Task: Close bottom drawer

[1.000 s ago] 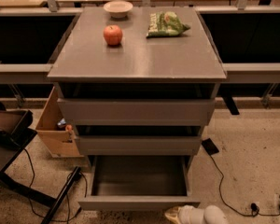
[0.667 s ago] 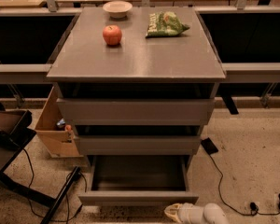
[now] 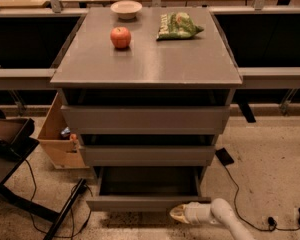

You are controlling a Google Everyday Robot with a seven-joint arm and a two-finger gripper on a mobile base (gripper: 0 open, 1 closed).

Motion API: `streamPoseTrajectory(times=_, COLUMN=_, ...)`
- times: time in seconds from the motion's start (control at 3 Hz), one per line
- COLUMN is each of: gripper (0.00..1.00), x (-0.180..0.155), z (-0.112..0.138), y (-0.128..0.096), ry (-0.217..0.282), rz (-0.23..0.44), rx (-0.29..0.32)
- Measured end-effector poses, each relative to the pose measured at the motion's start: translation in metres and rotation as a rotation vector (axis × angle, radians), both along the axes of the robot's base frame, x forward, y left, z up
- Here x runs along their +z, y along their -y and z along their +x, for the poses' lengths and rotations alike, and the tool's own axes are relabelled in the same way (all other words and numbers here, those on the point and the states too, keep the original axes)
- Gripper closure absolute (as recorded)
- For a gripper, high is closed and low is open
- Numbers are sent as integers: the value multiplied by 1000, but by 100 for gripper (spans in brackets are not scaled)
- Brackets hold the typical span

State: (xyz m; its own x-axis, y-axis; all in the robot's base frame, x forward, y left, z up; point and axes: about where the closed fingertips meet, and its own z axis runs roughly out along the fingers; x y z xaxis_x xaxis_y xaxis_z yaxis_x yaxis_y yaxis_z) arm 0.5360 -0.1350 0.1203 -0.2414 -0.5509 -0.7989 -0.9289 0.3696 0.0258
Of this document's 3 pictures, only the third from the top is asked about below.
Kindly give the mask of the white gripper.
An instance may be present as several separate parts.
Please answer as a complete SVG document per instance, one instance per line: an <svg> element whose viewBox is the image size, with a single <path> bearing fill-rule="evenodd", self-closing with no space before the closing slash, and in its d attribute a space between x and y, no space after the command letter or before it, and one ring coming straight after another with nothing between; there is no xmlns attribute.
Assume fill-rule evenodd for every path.
<svg viewBox="0 0 300 240"><path fill-rule="evenodd" d="M170 213L174 220L184 224L200 225L210 223L212 220L210 204L198 202L180 204L172 208Z"/></svg>

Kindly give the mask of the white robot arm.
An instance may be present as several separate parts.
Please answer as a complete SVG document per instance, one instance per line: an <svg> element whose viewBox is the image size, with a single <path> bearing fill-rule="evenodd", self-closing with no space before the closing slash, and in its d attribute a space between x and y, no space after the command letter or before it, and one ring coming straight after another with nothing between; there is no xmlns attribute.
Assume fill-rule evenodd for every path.
<svg viewBox="0 0 300 240"><path fill-rule="evenodd" d="M256 240L239 221L231 205L222 198L216 198L209 204L190 202L178 205L170 211L170 216L185 224L224 227L234 240Z"/></svg>

